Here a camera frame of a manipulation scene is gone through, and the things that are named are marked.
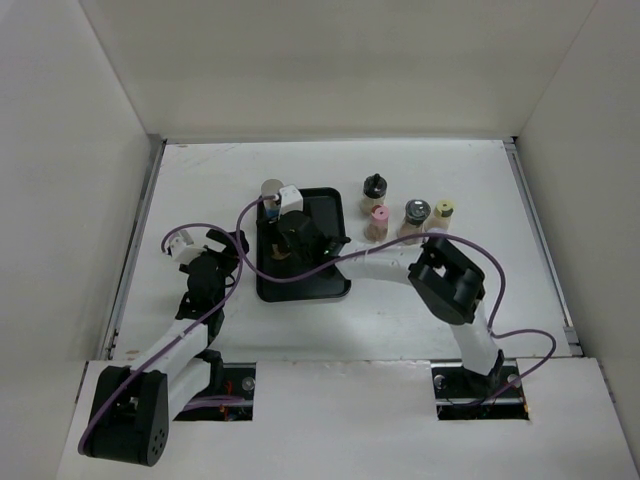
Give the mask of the black round cap spice bottle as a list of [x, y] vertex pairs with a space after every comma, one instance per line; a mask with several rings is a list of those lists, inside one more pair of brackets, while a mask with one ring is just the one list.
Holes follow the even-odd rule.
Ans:
[[283, 261], [291, 255], [290, 248], [284, 243], [273, 243], [271, 248], [271, 258], [275, 261]]

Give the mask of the silver lid blue label jar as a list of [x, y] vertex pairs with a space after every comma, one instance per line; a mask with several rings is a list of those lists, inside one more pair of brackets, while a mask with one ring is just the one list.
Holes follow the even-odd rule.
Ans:
[[267, 179], [261, 185], [261, 196], [263, 198], [263, 208], [268, 220], [276, 221], [280, 215], [281, 200], [280, 190], [284, 183], [278, 179]]

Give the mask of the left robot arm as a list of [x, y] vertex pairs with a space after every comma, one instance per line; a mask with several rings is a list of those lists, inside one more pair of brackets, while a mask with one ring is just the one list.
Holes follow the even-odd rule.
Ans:
[[151, 467], [163, 454], [176, 417], [248, 405], [246, 391], [226, 380], [222, 357], [210, 345], [249, 246], [242, 231], [212, 228], [206, 236], [221, 250], [195, 247], [186, 231], [163, 241], [187, 276], [187, 290], [173, 323], [149, 350], [129, 365], [100, 373], [79, 454]]

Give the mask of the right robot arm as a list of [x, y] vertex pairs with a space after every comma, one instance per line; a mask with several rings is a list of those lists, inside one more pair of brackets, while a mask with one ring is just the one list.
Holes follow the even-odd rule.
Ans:
[[371, 247], [322, 233], [301, 211], [260, 219], [257, 226], [261, 239], [294, 262], [283, 275], [265, 273], [265, 279], [286, 284], [320, 276], [409, 285], [431, 314], [450, 327], [466, 388], [483, 396], [499, 385], [504, 354], [492, 338], [484, 309], [485, 274], [444, 233], [431, 231], [426, 241], [413, 246]]

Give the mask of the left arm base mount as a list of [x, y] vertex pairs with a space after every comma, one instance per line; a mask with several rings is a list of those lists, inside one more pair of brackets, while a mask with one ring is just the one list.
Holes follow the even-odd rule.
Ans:
[[175, 420], [181, 422], [241, 422], [253, 419], [255, 363], [228, 363], [221, 353], [205, 350], [197, 359], [211, 370], [209, 385], [189, 401]]

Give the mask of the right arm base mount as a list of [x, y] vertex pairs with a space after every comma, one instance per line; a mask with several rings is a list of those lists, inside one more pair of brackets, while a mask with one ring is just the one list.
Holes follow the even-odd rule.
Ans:
[[514, 362], [507, 362], [498, 383], [488, 390], [473, 386], [457, 364], [435, 364], [431, 368], [436, 414], [442, 421], [529, 420], [528, 406]]

